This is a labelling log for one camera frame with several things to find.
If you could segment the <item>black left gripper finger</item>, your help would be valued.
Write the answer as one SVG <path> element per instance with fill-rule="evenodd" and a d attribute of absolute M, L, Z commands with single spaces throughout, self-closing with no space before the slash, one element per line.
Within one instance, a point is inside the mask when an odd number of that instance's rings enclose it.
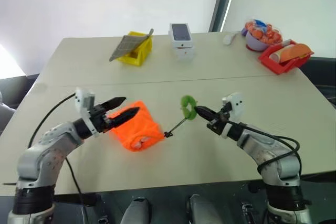
<path fill-rule="evenodd" d="M 126 97 L 115 97 L 115 98 L 112 98 L 112 99 L 102 103 L 101 106 L 106 111 L 110 111 L 110 110 L 113 110 L 113 109 L 119 107 L 125 100 L 126 100 Z"/>
<path fill-rule="evenodd" d="M 126 109 L 125 111 L 121 112 L 119 115 L 109 119 L 109 129 L 113 129 L 119 127 L 120 125 L 124 124 L 125 122 L 131 120 L 136 116 L 139 111 L 139 107 L 131 107 Z"/>

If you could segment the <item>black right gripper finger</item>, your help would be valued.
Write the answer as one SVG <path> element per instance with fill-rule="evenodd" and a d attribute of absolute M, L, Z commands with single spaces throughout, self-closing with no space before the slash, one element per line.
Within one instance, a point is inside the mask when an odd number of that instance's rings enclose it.
<path fill-rule="evenodd" d="M 212 124 L 216 123 L 218 121 L 218 115 L 216 113 L 201 113 L 201 117 L 207 120 L 208 122 L 211 122 Z"/>
<path fill-rule="evenodd" d="M 196 112 L 201 117 L 218 117 L 218 113 L 206 106 L 196 106 Z"/>

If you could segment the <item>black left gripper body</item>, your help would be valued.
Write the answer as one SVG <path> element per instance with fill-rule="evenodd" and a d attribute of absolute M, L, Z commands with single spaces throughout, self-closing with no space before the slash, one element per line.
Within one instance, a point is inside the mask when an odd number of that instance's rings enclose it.
<path fill-rule="evenodd" d="M 107 110 L 98 104 L 89 110 L 90 121 L 99 133 L 105 133 L 114 128 L 114 121 L 107 116 Z"/>

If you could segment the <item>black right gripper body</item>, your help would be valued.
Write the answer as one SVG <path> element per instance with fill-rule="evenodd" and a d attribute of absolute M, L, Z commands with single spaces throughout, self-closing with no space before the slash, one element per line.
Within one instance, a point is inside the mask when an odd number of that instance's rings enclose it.
<path fill-rule="evenodd" d="M 221 135 L 224 127 L 230 119 L 230 112 L 232 110 L 232 104 L 226 103 L 217 113 L 218 113 L 218 121 L 214 124 L 211 122 L 207 123 L 207 127 L 216 133 L 217 135 Z"/>

